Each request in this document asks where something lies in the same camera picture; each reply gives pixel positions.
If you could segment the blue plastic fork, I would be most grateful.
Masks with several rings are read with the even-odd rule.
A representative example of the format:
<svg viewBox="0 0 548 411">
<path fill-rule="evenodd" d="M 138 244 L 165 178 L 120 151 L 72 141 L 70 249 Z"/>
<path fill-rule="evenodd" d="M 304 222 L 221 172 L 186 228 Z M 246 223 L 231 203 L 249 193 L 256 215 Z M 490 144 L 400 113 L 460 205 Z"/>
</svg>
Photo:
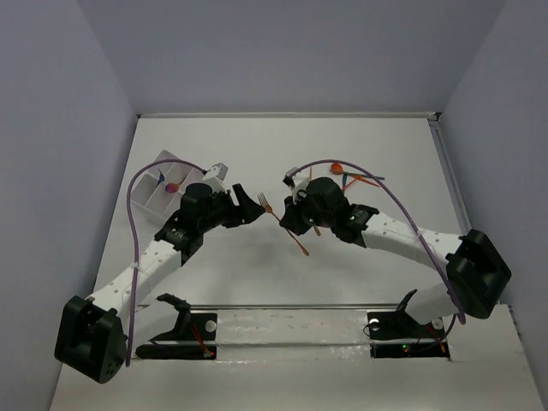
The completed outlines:
<svg viewBox="0 0 548 411">
<path fill-rule="evenodd" d="M 163 173 L 163 171 L 161 169 L 158 169 L 158 181 L 157 181 L 157 185 L 159 186 L 160 184 L 164 183 L 165 181 L 165 175 Z"/>
</svg>

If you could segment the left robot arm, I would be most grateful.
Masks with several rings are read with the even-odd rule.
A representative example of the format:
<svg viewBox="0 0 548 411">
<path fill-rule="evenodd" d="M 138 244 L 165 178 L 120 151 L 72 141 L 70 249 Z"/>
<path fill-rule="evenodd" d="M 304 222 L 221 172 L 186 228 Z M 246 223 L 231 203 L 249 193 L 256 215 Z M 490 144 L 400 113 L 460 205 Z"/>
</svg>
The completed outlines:
<svg viewBox="0 0 548 411">
<path fill-rule="evenodd" d="M 100 384 L 110 381 L 130 362 L 137 305 L 194 256 L 207 232 L 250 224 L 264 212 L 239 184 L 229 191 L 214 191 L 203 182 L 190 184 L 179 208 L 146 249 L 134 248 L 130 266 L 102 289 L 65 304 L 55 358 Z"/>
</svg>

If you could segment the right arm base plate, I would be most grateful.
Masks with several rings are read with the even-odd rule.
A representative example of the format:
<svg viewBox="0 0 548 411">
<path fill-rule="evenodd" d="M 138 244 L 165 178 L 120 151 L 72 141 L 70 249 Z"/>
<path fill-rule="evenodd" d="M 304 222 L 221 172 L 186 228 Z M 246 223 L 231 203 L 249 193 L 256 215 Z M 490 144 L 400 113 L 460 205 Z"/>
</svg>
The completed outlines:
<svg viewBox="0 0 548 411">
<path fill-rule="evenodd" d="M 450 358 L 446 327 L 441 318 L 426 325 L 411 319 L 399 322 L 397 312 L 370 312 L 362 332 L 369 338 L 373 359 Z"/>
</svg>

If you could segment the orange plastic chopstick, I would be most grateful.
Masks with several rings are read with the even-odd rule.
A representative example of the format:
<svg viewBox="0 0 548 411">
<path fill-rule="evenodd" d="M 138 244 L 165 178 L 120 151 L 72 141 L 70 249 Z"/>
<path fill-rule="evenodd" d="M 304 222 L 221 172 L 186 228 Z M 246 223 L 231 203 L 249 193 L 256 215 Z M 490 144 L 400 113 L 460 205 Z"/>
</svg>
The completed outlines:
<svg viewBox="0 0 548 411">
<path fill-rule="evenodd" d="M 358 181 L 359 181 L 359 178 L 360 178 L 359 176 L 353 176 L 353 179 L 352 179 L 351 181 L 347 182 L 345 191 L 346 191 L 349 187 L 351 187 L 353 184 L 355 184 L 356 182 L 358 182 Z"/>
</svg>

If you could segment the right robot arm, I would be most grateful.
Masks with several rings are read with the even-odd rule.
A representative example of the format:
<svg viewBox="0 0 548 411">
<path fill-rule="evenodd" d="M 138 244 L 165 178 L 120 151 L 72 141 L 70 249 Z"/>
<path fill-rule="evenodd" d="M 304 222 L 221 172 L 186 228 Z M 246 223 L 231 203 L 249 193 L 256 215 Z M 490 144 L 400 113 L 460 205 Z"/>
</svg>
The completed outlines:
<svg viewBox="0 0 548 411">
<path fill-rule="evenodd" d="M 446 316 L 488 319 L 506 288 L 511 271 L 489 237 L 476 229 L 447 234 L 404 223 L 374 207 L 352 204 L 329 177 L 285 184 L 281 227 L 303 235 L 313 226 L 329 229 L 340 241 L 412 260 L 436 271 L 441 282 L 409 291 L 381 328 L 412 336 Z"/>
</svg>

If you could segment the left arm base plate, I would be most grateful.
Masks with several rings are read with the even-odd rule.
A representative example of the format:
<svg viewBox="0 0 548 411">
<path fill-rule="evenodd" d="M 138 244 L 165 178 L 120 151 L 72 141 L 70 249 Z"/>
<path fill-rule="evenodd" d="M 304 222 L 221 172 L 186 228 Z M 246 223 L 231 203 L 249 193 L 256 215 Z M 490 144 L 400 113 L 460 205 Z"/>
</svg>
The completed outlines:
<svg viewBox="0 0 548 411">
<path fill-rule="evenodd" d="M 137 312 L 133 353 L 140 360 L 215 360 L 217 313 L 162 294 Z"/>
</svg>

